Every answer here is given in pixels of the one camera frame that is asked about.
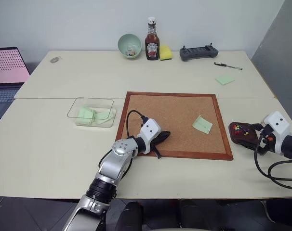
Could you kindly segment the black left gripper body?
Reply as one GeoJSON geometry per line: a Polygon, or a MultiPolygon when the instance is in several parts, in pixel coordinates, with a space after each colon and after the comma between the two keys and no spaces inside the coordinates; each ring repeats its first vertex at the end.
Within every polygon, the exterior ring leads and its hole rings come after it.
{"type": "Polygon", "coordinates": [[[162,131],[156,138],[154,138],[151,143],[150,147],[153,148],[157,144],[160,144],[164,141],[164,131],[162,131]]]}

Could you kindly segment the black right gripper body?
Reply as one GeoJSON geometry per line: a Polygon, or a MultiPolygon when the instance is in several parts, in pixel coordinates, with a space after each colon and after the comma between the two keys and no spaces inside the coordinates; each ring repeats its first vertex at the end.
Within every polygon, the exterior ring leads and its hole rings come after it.
{"type": "Polygon", "coordinates": [[[264,147],[260,147],[259,144],[259,154],[265,154],[266,152],[275,152],[275,135],[274,130],[270,125],[266,125],[260,133],[261,141],[260,143],[264,144],[264,147]]]}

